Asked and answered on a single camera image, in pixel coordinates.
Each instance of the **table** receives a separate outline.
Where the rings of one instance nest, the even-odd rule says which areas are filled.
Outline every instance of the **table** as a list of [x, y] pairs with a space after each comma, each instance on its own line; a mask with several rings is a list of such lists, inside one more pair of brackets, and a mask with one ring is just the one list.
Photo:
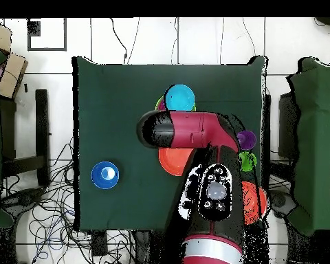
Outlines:
[[[265, 58], [249, 65], [96, 65], [72, 58], [74, 68], [75, 210], [80, 230], [163, 230], [173, 211], [180, 177], [162, 169], [158, 151], [144, 147], [136, 124], [172, 84], [188, 85], [198, 111], [235, 114], [261, 133]], [[259, 145], [253, 150], [258, 158]], [[120, 181], [96, 188], [91, 170], [113, 162]], [[251, 173], [242, 179], [252, 181]]]
[[305, 58], [290, 80], [300, 109], [293, 191], [299, 206], [287, 219], [311, 236], [330, 230], [330, 67]]

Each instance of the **colorful bowl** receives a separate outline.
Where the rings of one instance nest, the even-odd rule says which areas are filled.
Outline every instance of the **colorful bowl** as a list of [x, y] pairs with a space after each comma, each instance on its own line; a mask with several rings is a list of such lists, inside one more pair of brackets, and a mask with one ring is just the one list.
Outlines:
[[239, 153], [241, 170], [244, 172], [251, 171], [256, 166], [256, 156], [250, 152]]
[[190, 87], [181, 84], [170, 87], [164, 98], [168, 110], [192, 111], [195, 105], [195, 94]]
[[[261, 200], [261, 216], [264, 217], [267, 212], [267, 195], [262, 188], [258, 188], [259, 199]], [[245, 225], [250, 225], [259, 219], [258, 195], [256, 195], [256, 186], [253, 183], [243, 181], [243, 212], [245, 215]]]
[[160, 164], [167, 173], [181, 176], [192, 151], [192, 148], [161, 148], [159, 149]]
[[[157, 104], [155, 105], [155, 110], [166, 110], [163, 96], [157, 101]], [[195, 104], [193, 105], [192, 111], [196, 111]]]
[[118, 168], [111, 162], [97, 163], [91, 171], [91, 180], [101, 189], [113, 188], [119, 179]]
[[240, 131], [237, 133], [237, 139], [243, 150], [253, 149], [256, 145], [256, 135], [252, 131]]

